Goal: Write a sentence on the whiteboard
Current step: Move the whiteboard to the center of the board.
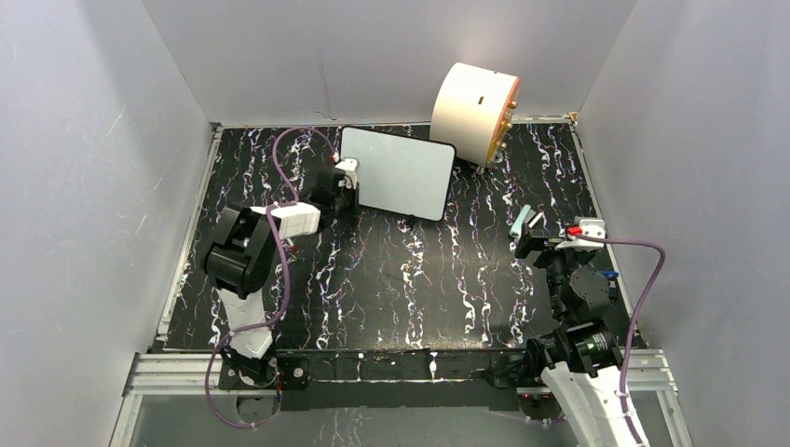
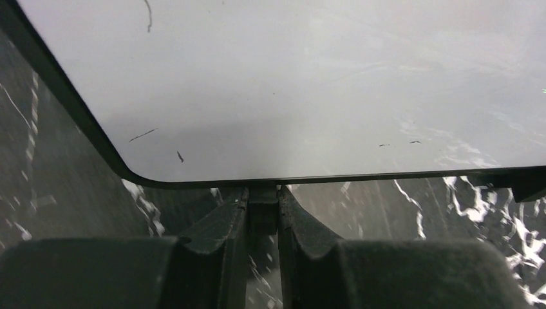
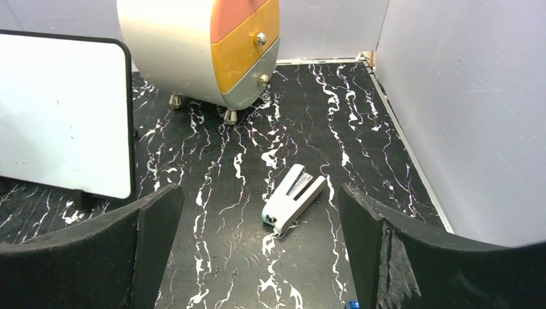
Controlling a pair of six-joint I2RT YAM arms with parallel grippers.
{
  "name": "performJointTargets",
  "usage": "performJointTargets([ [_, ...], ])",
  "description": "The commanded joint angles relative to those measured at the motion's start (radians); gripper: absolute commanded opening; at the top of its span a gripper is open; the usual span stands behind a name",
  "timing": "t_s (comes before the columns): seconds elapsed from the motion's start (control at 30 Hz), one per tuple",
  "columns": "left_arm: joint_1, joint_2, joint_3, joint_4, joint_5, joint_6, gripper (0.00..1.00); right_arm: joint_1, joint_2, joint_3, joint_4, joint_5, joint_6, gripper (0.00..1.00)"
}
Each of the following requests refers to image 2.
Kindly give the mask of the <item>white whiteboard black frame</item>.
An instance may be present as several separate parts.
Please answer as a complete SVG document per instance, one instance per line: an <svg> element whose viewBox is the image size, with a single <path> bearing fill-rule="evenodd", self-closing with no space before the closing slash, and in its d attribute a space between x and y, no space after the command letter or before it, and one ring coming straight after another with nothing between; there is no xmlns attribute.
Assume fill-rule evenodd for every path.
<svg viewBox="0 0 546 309"><path fill-rule="evenodd" d="M119 176L468 176L545 195L544 1L2 1Z"/></svg>

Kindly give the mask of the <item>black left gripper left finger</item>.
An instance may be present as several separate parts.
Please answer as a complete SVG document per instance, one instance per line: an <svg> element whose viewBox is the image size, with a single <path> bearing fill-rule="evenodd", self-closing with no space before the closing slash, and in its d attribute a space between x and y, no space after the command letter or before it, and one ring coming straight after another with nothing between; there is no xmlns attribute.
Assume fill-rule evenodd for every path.
<svg viewBox="0 0 546 309"><path fill-rule="evenodd" d="M248 196L178 236L21 242L1 256L1 307L243 308Z"/></svg>

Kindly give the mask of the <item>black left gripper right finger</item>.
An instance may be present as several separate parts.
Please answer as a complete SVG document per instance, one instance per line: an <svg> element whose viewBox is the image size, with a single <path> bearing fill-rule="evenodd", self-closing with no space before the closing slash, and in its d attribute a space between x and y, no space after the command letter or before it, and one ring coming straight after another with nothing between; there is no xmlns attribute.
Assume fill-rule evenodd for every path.
<svg viewBox="0 0 546 309"><path fill-rule="evenodd" d="M527 308L505 258L473 240L344 239L278 191L285 308Z"/></svg>

